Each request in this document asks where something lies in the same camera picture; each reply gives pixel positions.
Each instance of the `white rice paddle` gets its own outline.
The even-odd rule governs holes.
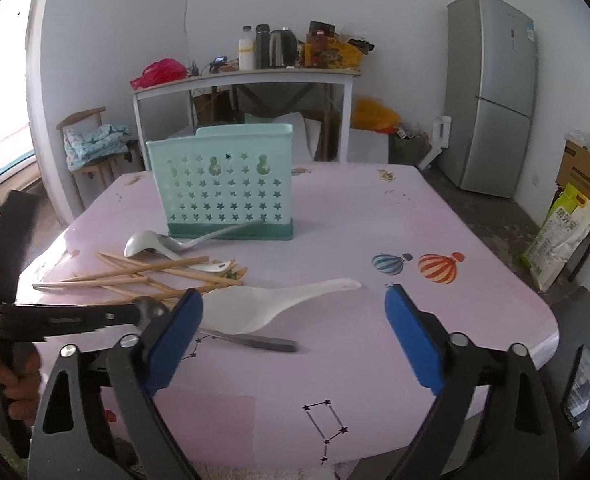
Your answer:
[[[280,312],[302,301],[331,292],[357,290],[361,283],[348,278],[288,288],[229,286],[203,295],[201,326],[226,334],[247,334],[267,325]]]

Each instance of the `blue floral cloth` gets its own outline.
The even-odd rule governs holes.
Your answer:
[[[103,124],[90,132],[76,132],[73,128],[64,129],[64,151],[69,171],[77,171],[101,156],[127,153],[126,143],[131,133],[126,126]]]

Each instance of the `pink table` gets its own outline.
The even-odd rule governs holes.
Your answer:
[[[235,258],[247,285],[267,288],[354,278],[363,288],[308,301],[278,316],[262,335],[300,342],[296,354],[205,337],[191,343],[171,386],[155,397],[187,457],[243,468],[296,468],[343,462],[408,445],[433,396],[422,388],[384,314],[389,283],[402,283],[417,306],[450,332],[481,346],[523,342],[540,367],[555,352],[549,308],[469,231],[415,168],[311,164],[293,176],[295,237],[288,242],[215,240],[197,253]],[[121,176],[24,272],[18,301],[90,303],[110,292],[43,294],[39,280],[103,269],[96,250],[119,253],[135,231],[165,232],[153,178]],[[377,253],[409,253],[400,274],[374,268]],[[428,256],[439,254],[458,259]],[[449,282],[456,265],[456,279]],[[173,285],[172,276],[167,283]],[[53,338],[40,344],[48,372],[61,346],[112,345],[133,328]],[[478,388],[470,413],[483,406]],[[110,394],[106,404],[114,408]],[[120,421],[115,433],[122,433]]]

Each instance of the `mint green utensil holder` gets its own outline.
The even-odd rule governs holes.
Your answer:
[[[290,240],[290,124],[227,124],[147,142],[169,235],[195,238],[264,219],[222,238]]]

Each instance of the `refrigerator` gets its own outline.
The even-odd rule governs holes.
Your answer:
[[[512,197],[534,108],[533,20],[501,0],[448,6],[444,114],[452,118],[438,166],[461,189]]]

